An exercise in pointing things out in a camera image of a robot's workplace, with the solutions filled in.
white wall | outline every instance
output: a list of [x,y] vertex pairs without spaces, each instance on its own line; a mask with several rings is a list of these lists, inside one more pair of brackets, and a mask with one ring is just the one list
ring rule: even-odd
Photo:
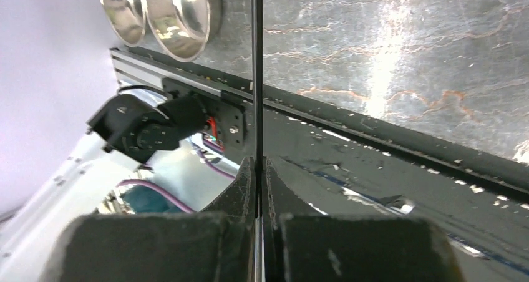
[[0,0],[0,213],[31,196],[116,88],[99,0]]

cable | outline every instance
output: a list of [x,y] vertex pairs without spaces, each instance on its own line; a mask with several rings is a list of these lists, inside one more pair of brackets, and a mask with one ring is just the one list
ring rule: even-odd
[[216,173],[219,173],[220,175],[223,175],[224,177],[228,178],[228,179],[235,179],[235,176],[233,176],[232,174],[230,173],[226,173],[224,172],[223,170],[217,168],[214,164],[212,164],[205,156],[204,156],[204,153],[202,153],[202,151],[200,150],[200,147],[196,146],[191,140],[189,140],[189,143],[191,144],[191,146],[193,147],[193,149],[195,150],[195,152],[197,153],[198,157],[200,157],[202,160],[204,160],[204,163],[210,167],[213,171],[215,171]]
[[149,85],[128,85],[126,87],[121,87],[117,90],[117,94],[121,94],[122,92],[125,92],[126,90],[148,90],[150,92],[156,93],[158,95],[164,96],[166,99],[172,99],[173,96],[169,94],[168,92],[165,92],[163,90],[157,89],[155,87],[151,87]]
[[218,139],[218,132],[217,132],[217,129],[216,129],[215,118],[210,117],[210,118],[208,119],[208,124],[211,125],[211,130],[213,131],[213,137],[215,138],[215,142],[220,146],[220,148],[222,149],[222,151],[224,151],[224,145],[223,145],[222,142],[220,142],[220,140]]
[[222,148],[216,143],[210,142],[209,140],[202,139],[202,144],[204,145],[204,147],[206,147],[207,149],[210,149],[211,151],[217,154],[220,154],[220,155],[224,154],[224,150],[222,150]]
[[127,179],[121,181],[120,184],[118,184],[119,187],[125,186],[125,185],[141,185],[143,187],[148,187],[151,190],[154,190],[161,194],[164,198],[166,198],[169,202],[174,204],[176,207],[180,208],[185,213],[195,213],[196,211],[191,209],[191,207],[187,206],[185,203],[180,201],[177,197],[173,196],[170,192],[166,191],[163,187],[154,184],[147,180],[141,180],[141,179]]

marble surface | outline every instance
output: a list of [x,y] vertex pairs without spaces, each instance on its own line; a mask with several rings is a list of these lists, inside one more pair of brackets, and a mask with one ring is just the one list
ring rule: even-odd
[[[529,162],[529,0],[264,0],[266,83]],[[250,0],[197,63],[251,78]]]

thin black rod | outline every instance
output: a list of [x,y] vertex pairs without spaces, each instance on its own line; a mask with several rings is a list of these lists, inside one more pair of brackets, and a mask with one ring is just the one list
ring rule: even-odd
[[256,242],[254,275],[261,281],[263,274],[263,0],[251,0],[251,60],[255,129],[255,215]]
[[251,59],[255,129],[256,217],[262,215],[263,176],[263,0],[251,0]]

stainless steel bowl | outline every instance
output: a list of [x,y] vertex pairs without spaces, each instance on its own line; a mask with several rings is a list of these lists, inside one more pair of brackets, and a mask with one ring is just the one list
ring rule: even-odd
[[222,0],[143,0],[143,5],[154,36],[177,61],[196,59],[220,27]]
[[100,0],[112,29],[128,46],[137,46],[147,28],[142,0]]

